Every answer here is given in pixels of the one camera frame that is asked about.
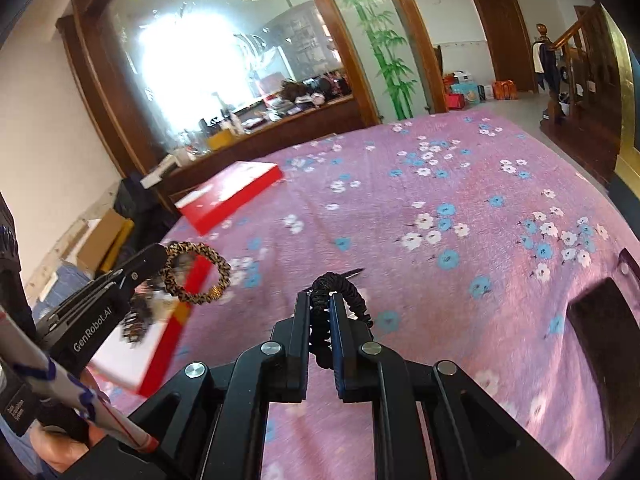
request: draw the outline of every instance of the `door frame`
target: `door frame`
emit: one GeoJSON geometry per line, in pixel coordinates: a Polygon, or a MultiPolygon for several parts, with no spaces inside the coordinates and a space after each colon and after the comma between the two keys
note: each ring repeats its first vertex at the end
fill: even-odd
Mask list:
{"type": "MultiPolygon", "coordinates": [[[[480,22],[481,22],[481,25],[482,25],[482,30],[484,30],[484,36],[486,37],[486,44],[489,47],[489,54],[491,56],[491,63],[494,66],[494,75],[496,76],[496,79],[497,79],[492,39],[486,33],[486,29],[484,27],[484,12],[482,11],[482,6],[480,6],[478,4],[478,0],[473,0],[473,1],[474,1],[474,5],[476,6],[476,10],[478,11],[478,15],[480,16],[480,22]]],[[[533,68],[532,46],[531,46],[531,40],[529,39],[529,33],[527,32],[527,25],[525,24],[524,18],[522,17],[522,11],[520,10],[520,4],[518,3],[518,0],[511,0],[511,1],[513,2],[513,5],[515,6],[516,12],[518,13],[518,20],[520,22],[520,30],[522,31],[522,35],[525,38],[526,43],[527,43],[527,45],[529,47],[529,50],[527,52],[527,59],[529,59],[529,63],[528,63],[529,77],[530,77],[530,82],[531,82],[531,86],[533,88],[533,91],[534,91],[534,93],[537,94],[538,93],[538,84],[536,82],[536,76],[535,76],[534,68],[533,68]]],[[[526,92],[527,90],[518,89],[518,91],[526,92]]]]}

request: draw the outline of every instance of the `floral bedspread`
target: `floral bedspread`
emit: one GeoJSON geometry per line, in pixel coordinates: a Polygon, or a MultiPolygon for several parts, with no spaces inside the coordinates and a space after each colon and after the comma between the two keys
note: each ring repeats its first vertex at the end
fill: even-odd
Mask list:
{"type": "MultiPolygon", "coordinates": [[[[638,288],[617,262],[640,247],[584,177],[481,110],[264,160],[284,181],[204,237],[181,219],[167,238],[207,242],[233,268],[222,299],[194,309],[167,377],[193,360],[232,361],[267,340],[317,276],[365,267],[353,282],[378,341],[405,359],[457,362],[575,478],[601,474],[598,394],[566,305],[612,276],[638,316],[638,288]]],[[[271,405],[263,478],[372,479],[371,428],[370,407],[342,404],[332,371],[311,358],[307,400],[271,405]]]]}

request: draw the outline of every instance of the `bright light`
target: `bright light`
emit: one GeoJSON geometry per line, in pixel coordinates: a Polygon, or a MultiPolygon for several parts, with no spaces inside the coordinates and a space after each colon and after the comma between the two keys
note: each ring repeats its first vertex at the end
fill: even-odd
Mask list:
{"type": "Polygon", "coordinates": [[[142,73],[173,130],[197,130],[220,111],[251,101],[245,63],[231,26],[216,14],[167,15],[140,33],[142,73]]]}

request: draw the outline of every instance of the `beige wall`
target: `beige wall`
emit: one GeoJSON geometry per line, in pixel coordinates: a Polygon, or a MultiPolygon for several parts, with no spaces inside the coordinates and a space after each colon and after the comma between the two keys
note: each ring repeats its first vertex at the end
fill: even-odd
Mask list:
{"type": "MultiPolygon", "coordinates": [[[[493,81],[486,37],[473,0],[415,0],[427,26],[431,42],[443,47],[445,72],[467,70],[478,83],[493,81]]],[[[529,38],[538,35],[537,23],[545,23],[549,37],[558,38],[575,21],[573,5],[590,0],[518,0],[529,38]]]]}
{"type": "Polygon", "coordinates": [[[0,50],[0,190],[17,224],[23,282],[119,178],[55,30],[68,1],[33,0],[0,50]]]}

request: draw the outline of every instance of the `staircase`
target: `staircase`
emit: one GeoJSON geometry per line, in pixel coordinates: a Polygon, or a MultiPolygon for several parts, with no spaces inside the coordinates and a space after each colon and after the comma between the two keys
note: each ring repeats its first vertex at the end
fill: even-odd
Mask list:
{"type": "Polygon", "coordinates": [[[561,93],[569,95],[569,110],[564,115],[558,95],[550,94],[549,118],[541,121],[540,129],[607,187],[620,151],[618,64],[600,4],[581,14],[553,43],[546,37],[545,25],[538,24],[542,40],[561,52],[559,68],[565,67],[568,75],[568,82],[561,83],[561,93]]]}

